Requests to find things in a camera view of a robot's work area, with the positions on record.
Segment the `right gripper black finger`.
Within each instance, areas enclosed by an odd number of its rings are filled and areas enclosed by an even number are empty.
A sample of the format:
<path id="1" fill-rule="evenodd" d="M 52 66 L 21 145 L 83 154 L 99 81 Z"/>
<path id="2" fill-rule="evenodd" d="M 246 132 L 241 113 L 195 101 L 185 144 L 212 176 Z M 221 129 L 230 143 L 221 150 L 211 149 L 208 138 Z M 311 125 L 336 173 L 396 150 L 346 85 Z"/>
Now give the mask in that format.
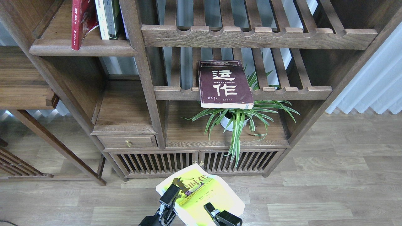
<path id="1" fill-rule="evenodd" d="M 243 223 L 241 218 L 227 211 L 219 211 L 210 202 L 204 205 L 204 209 L 217 226 L 241 226 Z"/>

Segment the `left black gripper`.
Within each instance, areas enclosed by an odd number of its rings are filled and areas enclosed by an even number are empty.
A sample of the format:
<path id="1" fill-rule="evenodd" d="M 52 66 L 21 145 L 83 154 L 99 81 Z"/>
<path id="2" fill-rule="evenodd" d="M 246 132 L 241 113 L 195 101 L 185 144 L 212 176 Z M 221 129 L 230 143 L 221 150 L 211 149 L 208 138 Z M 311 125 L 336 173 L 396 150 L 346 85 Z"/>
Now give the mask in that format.
<path id="1" fill-rule="evenodd" d="M 171 184 L 160 198 L 161 205 L 156 213 L 153 216 L 146 216 L 139 226 L 170 226 L 176 217 L 175 202 L 180 191 L 179 186 Z"/>

